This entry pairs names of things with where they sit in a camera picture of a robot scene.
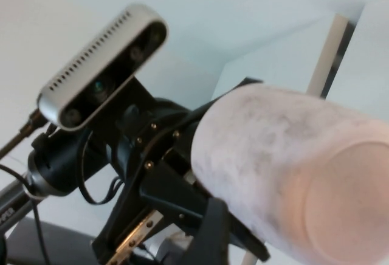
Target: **white foam cover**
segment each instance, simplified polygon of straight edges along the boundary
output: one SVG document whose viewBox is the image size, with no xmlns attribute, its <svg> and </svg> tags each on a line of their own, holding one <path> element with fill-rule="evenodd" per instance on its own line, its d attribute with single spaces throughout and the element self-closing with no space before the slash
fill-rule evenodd
<svg viewBox="0 0 389 265">
<path fill-rule="evenodd" d="M 377 264 L 389 249 L 389 127 L 251 84 L 201 120 L 200 183 L 252 233 L 305 264 Z"/>
</svg>

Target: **silver camera housing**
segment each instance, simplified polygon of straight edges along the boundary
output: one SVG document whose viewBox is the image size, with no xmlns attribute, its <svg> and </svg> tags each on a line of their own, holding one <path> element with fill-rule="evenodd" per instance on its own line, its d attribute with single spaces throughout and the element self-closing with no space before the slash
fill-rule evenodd
<svg viewBox="0 0 389 265">
<path fill-rule="evenodd" d="M 62 113 L 68 104 L 79 96 L 131 41 L 138 37 L 139 33 L 154 22 L 162 23 L 167 31 L 164 20 L 149 7 L 133 4 L 124 9 L 42 88 L 38 97 L 38 107 L 43 116 L 66 131 L 76 131 L 88 124 L 134 77 L 140 67 L 81 124 L 69 127 L 63 122 Z"/>
</svg>

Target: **black cable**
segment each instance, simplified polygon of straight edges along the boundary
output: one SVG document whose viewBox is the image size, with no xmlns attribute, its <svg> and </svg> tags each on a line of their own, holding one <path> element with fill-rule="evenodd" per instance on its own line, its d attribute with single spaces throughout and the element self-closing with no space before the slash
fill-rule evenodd
<svg viewBox="0 0 389 265">
<path fill-rule="evenodd" d="M 123 185 L 123 181 L 120 180 L 119 177 L 115 177 L 108 189 L 107 195 L 104 197 L 103 200 L 97 202 L 95 201 L 92 196 L 89 194 L 88 189 L 85 186 L 85 178 L 84 178 L 84 158 L 85 158 L 85 152 L 86 148 L 88 147 L 88 143 L 93 135 L 92 131 L 86 130 L 84 134 L 81 136 L 80 139 L 80 146 L 82 146 L 82 149 L 77 154 L 77 164 L 76 164 L 76 180 L 78 188 L 80 189 L 80 192 L 82 196 L 84 197 L 85 201 L 92 205 L 102 205 L 106 204 L 109 201 L 111 201 L 115 195 L 117 194 L 120 186 Z"/>
<path fill-rule="evenodd" d="M 5 146 L 0 150 L 0 160 L 6 156 L 11 150 L 14 149 L 22 140 L 30 136 L 38 128 L 42 128 L 46 125 L 47 119 L 44 118 L 39 109 L 34 110 L 29 116 L 29 119 L 25 125 L 19 130 L 19 133 L 14 136 Z"/>
<path fill-rule="evenodd" d="M 12 175 L 13 177 L 15 177 L 18 181 L 20 181 L 20 183 L 23 184 L 23 186 L 25 186 L 25 188 L 27 189 L 27 191 L 31 195 L 34 195 L 33 194 L 34 191 L 32 191 L 32 188 L 31 188 L 30 184 L 19 173 L 15 172 L 14 170 L 12 170 L 12 169 L 10 169 L 10 168 L 2 165 L 2 164 L 0 164 L 0 170 L 2 170 L 4 172 Z M 42 226 L 41 226 L 41 220 L 40 220 L 39 213 L 38 213 L 38 206 L 36 205 L 36 202 L 35 202 L 34 199 L 30 198 L 30 202 L 31 202 L 31 205 L 32 205 L 33 213 L 34 213 L 36 232 L 38 234 L 38 242 L 39 242 L 39 245 L 40 245 L 40 248 L 41 248 L 41 251 L 42 251 L 44 262 L 45 262 L 46 265 L 51 265 L 49 256 L 47 254 L 46 245 L 44 243 Z"/>
</svg>

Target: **gray surface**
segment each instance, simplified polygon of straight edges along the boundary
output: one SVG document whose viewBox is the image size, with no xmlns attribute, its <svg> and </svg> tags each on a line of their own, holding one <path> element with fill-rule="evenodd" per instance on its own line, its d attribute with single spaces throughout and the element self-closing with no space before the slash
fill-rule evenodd
<svg viewBox="0 0 389 265">
<path fill-rule="evenodd" d="M 43 236 L 52 265 L 98 265 L 91 236 L 42 222 Z M 7 240 L 8 261 L 13 265 L 44 265 L 35 221 L 24 218 Z"/>
</svg>

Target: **bolt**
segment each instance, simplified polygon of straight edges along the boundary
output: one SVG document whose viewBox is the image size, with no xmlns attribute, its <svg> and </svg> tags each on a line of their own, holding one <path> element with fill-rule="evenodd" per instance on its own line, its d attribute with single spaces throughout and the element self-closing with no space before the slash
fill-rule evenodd
<svg viewBox="0 0 389 265">
<path fill-rule="evenodd" d="M 151 169 L 153 166 L 154 166 L 154 163 L 152 161 L 148 160 L 147 162 L 145 162 L 146 170 Z"/>
<path fill-rule="evenodd" d="M 178 138 L 180 136 L 180 132 L 178 130 L 175 130 L 173 132 L 173 137 Z"/>
</svg>

